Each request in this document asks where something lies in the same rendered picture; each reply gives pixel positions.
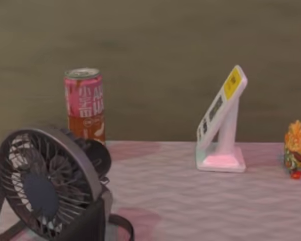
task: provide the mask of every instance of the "sign holder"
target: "sign holder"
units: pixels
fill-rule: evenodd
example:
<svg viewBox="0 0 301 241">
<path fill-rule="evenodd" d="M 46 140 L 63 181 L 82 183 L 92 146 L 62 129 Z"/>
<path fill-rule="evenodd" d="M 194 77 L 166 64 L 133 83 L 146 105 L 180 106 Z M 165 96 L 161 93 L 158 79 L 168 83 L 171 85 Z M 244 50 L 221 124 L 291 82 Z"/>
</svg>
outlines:
<svg viewBox="0 0 301 241">
<path fill-rule="evenodd" d="M 246 165 L 235 146 L 239 98 L 247 85 L 240 66 L 235 66 L 204 115 L 197 130 L 196 166 L 200 171 L 244 172 Z M 218 134 L 218 141 L 212 140 Z"/>
</svg>

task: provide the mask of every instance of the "brown wall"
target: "brown wall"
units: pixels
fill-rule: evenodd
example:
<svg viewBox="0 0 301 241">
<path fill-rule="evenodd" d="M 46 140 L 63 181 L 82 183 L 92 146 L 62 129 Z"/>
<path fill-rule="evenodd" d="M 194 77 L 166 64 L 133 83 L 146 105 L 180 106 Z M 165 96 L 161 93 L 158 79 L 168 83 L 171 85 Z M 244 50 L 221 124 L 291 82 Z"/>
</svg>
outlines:
<svg viewBox="0 0 301 241">
<path fill-rule="evenodd" d="M 109 139 L 194 140 L 237 63 L 238 140 L 282 141 L 301 119 L 301 0 L 0 0 L 0 138 L 64 125 L 63 72 L 92 66 Z"/>
</svg>

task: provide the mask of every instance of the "yellow label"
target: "yellow label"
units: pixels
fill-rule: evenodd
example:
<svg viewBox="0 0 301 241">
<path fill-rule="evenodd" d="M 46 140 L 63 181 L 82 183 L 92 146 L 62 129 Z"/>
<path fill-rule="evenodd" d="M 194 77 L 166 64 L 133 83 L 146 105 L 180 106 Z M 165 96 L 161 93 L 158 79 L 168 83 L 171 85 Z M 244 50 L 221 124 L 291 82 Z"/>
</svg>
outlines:
<svg viewBox="0 0 301 241">
<path fill-rule="evenodd" d="M 224 83 L 224 93 L 226 96 L 226 99 L 229 100 L 234 92 L 236 91 L 237 87 L 239 86 L 241 82 L 241 75 L 238 71 L 238 69 L 235 67 L 231 74 L 229 75 L 229 77 L 227 78 L 227 80 Z"/>
</svg>

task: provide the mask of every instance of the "patterned tablecloth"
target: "patterned tablecloth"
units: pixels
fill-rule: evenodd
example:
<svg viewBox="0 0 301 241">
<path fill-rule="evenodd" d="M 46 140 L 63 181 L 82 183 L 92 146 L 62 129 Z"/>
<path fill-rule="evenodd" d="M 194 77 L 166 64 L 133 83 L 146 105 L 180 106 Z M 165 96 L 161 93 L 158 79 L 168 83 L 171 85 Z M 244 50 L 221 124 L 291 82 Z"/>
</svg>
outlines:
<svg viewBox="0 0 301 241">
<path fill-rule="evenodd" d="M 247 171 L 199 172 L 194 143 L 111 142 L 113 212 L 137 241 L 301 241 L 301 179 L 281 164 L 282 145 L 241 143 Z M 14 222 L 8 207 L 1 228 Z M 40 240 L 27 231 L 17 240 Z"/>
</svg>

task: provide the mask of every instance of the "can top rim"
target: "can top rim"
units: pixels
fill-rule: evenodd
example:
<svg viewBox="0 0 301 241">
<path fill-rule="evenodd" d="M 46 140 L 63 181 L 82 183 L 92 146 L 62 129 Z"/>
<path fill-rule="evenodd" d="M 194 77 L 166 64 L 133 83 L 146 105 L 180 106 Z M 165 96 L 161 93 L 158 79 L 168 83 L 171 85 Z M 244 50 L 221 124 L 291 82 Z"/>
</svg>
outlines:
<svg viewBox="0 0 301 241">
<path fill-rule="evenodd" d="M 99 70 L 95 68 L 78 68 L 65 72 L 65 77 L 73 80 L 94 78 L 99 75 Z"/>
</svg>

